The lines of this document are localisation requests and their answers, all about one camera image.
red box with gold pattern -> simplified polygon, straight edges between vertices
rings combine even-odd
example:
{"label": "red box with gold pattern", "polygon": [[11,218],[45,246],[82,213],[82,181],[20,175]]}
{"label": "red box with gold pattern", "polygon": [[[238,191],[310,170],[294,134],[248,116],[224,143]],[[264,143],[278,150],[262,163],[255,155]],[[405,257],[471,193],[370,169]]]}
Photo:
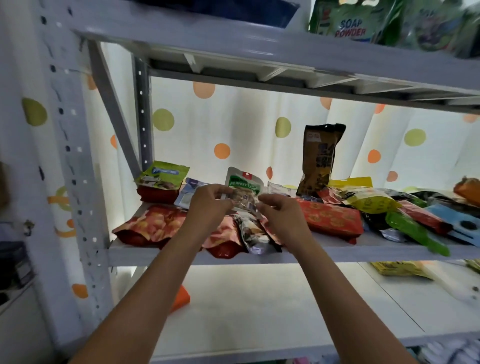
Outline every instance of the red box with gold pattern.
{"label": "red box with gold pattern", "polygon": [[311,231],[338,236],[355,244],[363,233],[360,211],[337,205],[299,200]]}

green label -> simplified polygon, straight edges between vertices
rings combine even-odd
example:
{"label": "green label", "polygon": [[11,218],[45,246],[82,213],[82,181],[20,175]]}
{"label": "green label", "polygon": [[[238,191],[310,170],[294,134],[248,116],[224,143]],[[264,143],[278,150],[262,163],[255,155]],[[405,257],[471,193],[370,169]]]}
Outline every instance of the green label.
{"label": "green label", "polygon": [[243,187],[252,190],[256,195],[260,193],[260,188],[255,183],[249,183],[247,180],[239,176],[230,176],[228,181],[229,187]]}

brown snack bag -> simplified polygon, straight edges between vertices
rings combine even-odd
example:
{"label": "brown snack bag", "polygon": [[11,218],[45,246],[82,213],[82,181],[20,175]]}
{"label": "brown snack bag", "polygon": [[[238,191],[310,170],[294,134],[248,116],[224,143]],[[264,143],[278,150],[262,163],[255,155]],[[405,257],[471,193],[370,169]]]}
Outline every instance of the brown snack bag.
{"label": "brown snack bag", "polygon": [[344,124],[307,125],[303,133],[303,174],[297,195],[316,196],[330,180],[335,146],[340,141]]}

forearm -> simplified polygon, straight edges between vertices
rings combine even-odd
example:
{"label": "forearm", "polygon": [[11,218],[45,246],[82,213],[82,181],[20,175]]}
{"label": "forearm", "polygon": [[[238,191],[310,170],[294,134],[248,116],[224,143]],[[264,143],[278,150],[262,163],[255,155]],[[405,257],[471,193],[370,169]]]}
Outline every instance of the forearm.
{"label": "forearm", "polygon": [[311,237],[295,253],[344,364],[415,361]]}
{"label": "forearm", "polygon": [[180,285],[204,240],[194,227],[183,226],[72,364],[148,363]]}

person's right hand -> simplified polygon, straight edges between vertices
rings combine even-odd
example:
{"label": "person's right hand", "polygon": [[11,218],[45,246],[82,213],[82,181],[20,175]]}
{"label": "person's right hand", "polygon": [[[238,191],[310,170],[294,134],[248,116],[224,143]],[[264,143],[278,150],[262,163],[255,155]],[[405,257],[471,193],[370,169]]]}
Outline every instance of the person's right hand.
{"label": "person's right hand", "polygon": [[306,242],[312,241],[307,221],[295,198],[281,194],[261,194],[258,210],[266,216],[268,224],[279,240],[293,254]]}

